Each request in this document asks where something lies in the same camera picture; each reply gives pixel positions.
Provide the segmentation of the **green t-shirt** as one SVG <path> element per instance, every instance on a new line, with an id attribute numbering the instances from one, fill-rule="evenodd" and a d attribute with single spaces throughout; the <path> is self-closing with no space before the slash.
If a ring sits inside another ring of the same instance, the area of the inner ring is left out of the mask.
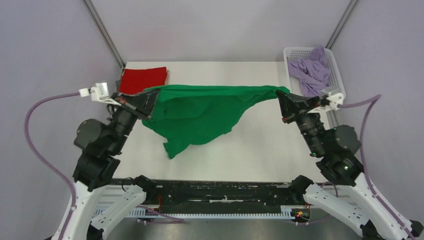
<path id="1" fill-rule="evenodd" d="M 166 139 L 170 159 L 190 145 L 205 145 L 232 131 L 246 110 L 290 93 L 285 86 L 163 85 L 142 124 Z"/>

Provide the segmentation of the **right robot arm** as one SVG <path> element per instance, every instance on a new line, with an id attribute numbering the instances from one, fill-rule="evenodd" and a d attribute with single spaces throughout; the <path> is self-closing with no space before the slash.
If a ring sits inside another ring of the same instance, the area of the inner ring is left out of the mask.
<path id="1" fill-rule="evenodd" d="M 295 123 L 312 157 L 318 158 L 320 173 L 346 192 L 351 205 L 325 191 L 311 179 L 299 175 L 289 186 L 289 199 L 295 204 L 316 206 L 335 217 L 364 240 L 414 240 L 424 231 L 421 222 L 400 214 L 371 181 L 362 152 L 362 133 L 348 125 L 325 129 L 320 114 L 345 108 L 340 90 L 326 90 L 320 96 L 306 97 L 276 92 L 282 121 Z"/>

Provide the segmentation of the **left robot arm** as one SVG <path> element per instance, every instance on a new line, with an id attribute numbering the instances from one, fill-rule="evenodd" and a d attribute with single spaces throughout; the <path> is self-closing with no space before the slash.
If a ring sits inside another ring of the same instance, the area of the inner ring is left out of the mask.
<path id="1" fill-rule="evenodd" d="M 93 217 L 98 202 L 120 164 L 116 159 L 138 120 L 151 117 L 160 91 L 145 90 L 135 95 L 114 93 L 118 104 L 108 124 L 96 119 L 83 121 L 74 145 L 82 153 L 73 172 L 73 196 L 52 240 L 105 240 L 112 230 L 141 203 L 157 198 L 156 183 L 144 175 L 136 177 L 127 191 L 106 211 Z"/>

